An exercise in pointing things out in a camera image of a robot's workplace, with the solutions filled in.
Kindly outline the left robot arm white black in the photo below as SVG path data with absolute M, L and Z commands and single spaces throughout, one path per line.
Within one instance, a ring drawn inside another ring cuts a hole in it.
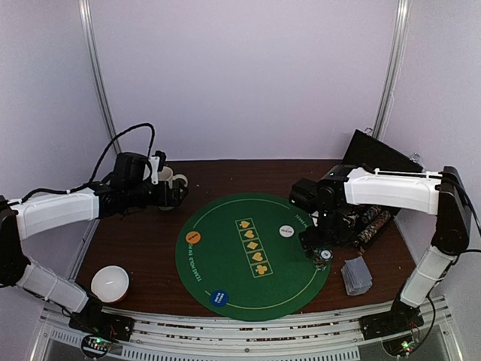
M 173 181 L 153 184 L 143 180 L 128 190 L 115 190 L 95 182 L 84 190 L 66 194 L 47 194 L 25 202 L 1 200 L 1 285 L 21 287 L 70 312 L 79 313 L 78 320 L 92 334 L 100 334 L 108 326 L 108 318 L 95 306 L 97 301 L 75 283 L 28 258 L 21 241 L 38 233 L 122 214 L 131 208 L 148 206 L 175 208 L 188 194 L 184 176 Z

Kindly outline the poker chip stack edge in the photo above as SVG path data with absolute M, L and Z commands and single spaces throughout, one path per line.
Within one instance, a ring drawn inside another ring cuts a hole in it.
M 313 257 L 313 266 L 319 271 L 326 270 L 330 265 L 333 258 L 332 251 L 327 248 L 315 250 Z

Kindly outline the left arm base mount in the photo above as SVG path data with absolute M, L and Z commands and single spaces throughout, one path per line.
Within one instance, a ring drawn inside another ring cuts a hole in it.
M 80 312 L 64 312 L 69 316 L 69 326 L 100 336 L 108 341 L 129 341 L 135 320 L 131 317 L 103 312 L 102 306 L 86 305 Z

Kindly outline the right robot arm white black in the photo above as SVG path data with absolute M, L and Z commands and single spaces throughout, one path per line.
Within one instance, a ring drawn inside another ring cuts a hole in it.
M 401 288 L 397 306 L 386 314 L 385 324 L 393 332 L 413 321 L 413 309 L 467 251 L 476 220 L 459 173 L 451 166 L 405 172 L 336 165 L 321 180 L 300 179 L 291 188 L 289 202 L 313 218 L 313 225 L 299 235 L 308 256 L 359 238 L 368 227 L 361 218 L 371 206 L 400 211 L 397 224 L 416 267 Z

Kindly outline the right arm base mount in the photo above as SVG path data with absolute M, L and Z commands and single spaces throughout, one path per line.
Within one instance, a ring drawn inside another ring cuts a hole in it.
M 363 316 L 359 324 L 364 340 L 371 340 L 409 331 L 413 326 L 423 326 L 425 322 L 418 311 L 387 311 Z

